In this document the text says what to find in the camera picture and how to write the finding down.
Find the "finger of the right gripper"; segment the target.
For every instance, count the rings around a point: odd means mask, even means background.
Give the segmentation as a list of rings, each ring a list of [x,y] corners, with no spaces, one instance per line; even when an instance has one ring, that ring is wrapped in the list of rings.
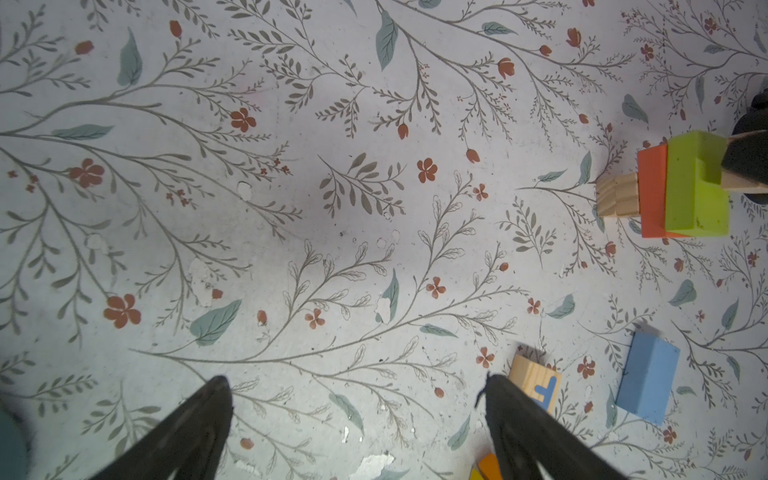
[[[767,203],[767,90],[760,91],[733,127],[721,163],[721,187],[755,204]]]

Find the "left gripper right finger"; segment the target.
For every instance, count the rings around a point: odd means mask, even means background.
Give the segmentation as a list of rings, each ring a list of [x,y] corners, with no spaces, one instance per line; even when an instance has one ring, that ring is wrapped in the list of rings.
[[[626,479],[508,378],[488,375],[482,398],[503,479]]]

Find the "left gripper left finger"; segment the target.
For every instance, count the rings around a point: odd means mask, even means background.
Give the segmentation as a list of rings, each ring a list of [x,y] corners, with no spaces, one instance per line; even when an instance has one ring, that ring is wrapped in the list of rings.
[[[229,436],[233,395],[224,376],[208,380],[96,479],[213,479]]]

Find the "green wood block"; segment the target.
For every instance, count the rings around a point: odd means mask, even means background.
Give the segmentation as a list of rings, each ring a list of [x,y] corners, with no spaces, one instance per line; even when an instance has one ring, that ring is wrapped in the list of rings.
[[[721,187],[725,137],[691,131],[667,142],[665,229],[694,238],[729,231],[729,193]]]

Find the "small natural wood cube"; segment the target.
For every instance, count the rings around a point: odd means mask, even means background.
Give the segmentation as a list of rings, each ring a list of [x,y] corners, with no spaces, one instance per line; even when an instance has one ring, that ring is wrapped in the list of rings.
[[[551,415],[555,413],[562,382],[560,373],[524,356],[516,355],[512,361],[508,378],[542,409]]]

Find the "red-orange wood block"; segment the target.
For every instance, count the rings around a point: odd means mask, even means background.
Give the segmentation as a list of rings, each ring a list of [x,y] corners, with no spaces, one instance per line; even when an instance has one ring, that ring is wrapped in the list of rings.
[[[666,144],[641,150],[637,154],[638,192],[643,238],[685,238],[665,229],[667,179]]]

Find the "natural wood arch block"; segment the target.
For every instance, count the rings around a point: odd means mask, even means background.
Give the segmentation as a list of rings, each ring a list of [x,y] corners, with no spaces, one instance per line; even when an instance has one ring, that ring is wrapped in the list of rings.
[[[638,174],[629,173],[598,180],[596,210],[599,217],[638,217],[640,215]]]

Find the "blue wood block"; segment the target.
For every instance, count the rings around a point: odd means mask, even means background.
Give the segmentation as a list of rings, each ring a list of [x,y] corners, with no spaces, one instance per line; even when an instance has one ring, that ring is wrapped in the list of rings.
[[[640,419],[662,426],[679,362],[680,349],[637,331],[627,354],[615,404]]]

